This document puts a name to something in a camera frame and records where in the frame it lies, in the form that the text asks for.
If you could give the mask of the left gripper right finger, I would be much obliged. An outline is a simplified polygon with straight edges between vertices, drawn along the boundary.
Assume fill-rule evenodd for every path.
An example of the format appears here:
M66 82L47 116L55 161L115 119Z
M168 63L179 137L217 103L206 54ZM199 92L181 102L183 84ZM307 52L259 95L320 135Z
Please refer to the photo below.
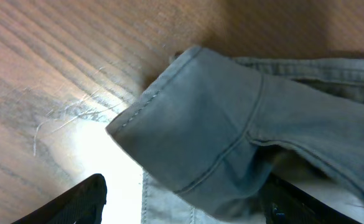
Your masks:
M266 224L360 224L271 174L261 188Z

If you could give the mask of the grey cargo shorts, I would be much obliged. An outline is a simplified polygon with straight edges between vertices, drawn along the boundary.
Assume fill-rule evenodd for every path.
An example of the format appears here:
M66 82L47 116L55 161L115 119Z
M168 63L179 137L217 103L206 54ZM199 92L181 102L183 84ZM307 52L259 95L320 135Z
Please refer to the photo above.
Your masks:
M249 223L272 172L364 207L364 59L230 58L192 47L106 127L145 171L143 223Z

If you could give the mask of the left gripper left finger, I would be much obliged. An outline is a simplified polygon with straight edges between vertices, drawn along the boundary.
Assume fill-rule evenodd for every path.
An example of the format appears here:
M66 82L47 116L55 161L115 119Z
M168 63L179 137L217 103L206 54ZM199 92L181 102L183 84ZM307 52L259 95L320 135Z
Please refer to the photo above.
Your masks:
M105 178L93 174L12 224L101 224L106 195Z

